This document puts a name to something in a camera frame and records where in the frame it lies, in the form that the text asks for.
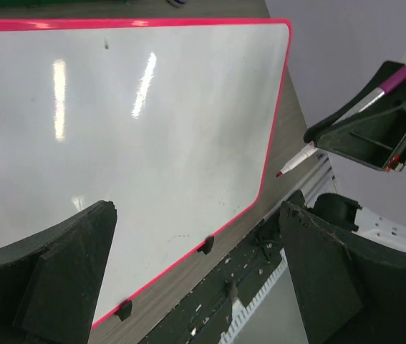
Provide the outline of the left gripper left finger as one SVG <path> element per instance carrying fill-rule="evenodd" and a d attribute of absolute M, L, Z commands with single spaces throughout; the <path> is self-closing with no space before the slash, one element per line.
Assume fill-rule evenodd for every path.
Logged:
<path fill-rule="evenodd" d="M 87 343 L 116 223 L 98 201 L 0 248 L 0 343 Z"/>

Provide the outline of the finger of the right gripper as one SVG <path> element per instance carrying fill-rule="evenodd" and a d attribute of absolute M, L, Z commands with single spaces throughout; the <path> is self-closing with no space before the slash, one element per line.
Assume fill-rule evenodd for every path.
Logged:
<path fill-rule="evenodd" d="M 371 82 L 374 83 L 373 87 L 366 85 L 354 99 L 350 100 L 340 110 L 310 127 L 304 134 L 304 142 L 311 143 L 319 132 L 356 113 L 366 110 L 380 98 L 390 94 L 395 88 L 400 86 L 406 80 L 406 64 L 395 63 L 395 67 L 399 67 L 399 69 L 389 72 L 388 77 L 384 78 L 382 82 L 377 82 L 375 77 L 373 77 L 371 79 Z"/>
<path fill-rule="evenodd" d="M 316 146 L 366 167 L 401 171 L 406 166 L 406 80 L 350 118 L 316 133 Z"/>

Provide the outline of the pink framed whiteboard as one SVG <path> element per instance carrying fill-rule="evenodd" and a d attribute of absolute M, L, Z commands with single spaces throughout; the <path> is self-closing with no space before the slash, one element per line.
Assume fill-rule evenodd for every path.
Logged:
<path fill-rule="evenodd" d="M 118 213 L 94 322 L 259 198 L 286 19 L 0 19 L 0 247 Z"/>

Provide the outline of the pink capped whiteboard marker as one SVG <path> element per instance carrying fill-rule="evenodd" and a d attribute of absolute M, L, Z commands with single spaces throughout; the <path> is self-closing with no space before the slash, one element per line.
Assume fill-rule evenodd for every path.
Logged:
<path fill-rule="evenodd" d="M 390 75 L 383 83 L 373 89 L 368 95 L 364 96 L 359 102 L 353 105 L 345 114 L 340 116 L 333 124 L 341 122 L 356 113 L 360 113 L 373 104 L 375 104 L 383 96 L 390 94 L 397 86 L 406 80 L 406 64 L 404 64 L 398 71 Z M 276 174 L 280 178 L 289 171 L 295 169 L 299 164 L 307 158 L 314 155 L 319 149 L 315 146 L 313 140 L 307 143 L 293 158 L 286 162 L 286 164 Z"/>

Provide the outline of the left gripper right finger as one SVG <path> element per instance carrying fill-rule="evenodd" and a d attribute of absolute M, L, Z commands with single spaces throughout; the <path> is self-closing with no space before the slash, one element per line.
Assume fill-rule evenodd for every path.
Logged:
<path fill-rule="evenodd" d="M 279 226 L 309 343 L 406 343 L 406 253 L 297 204 Z"/>

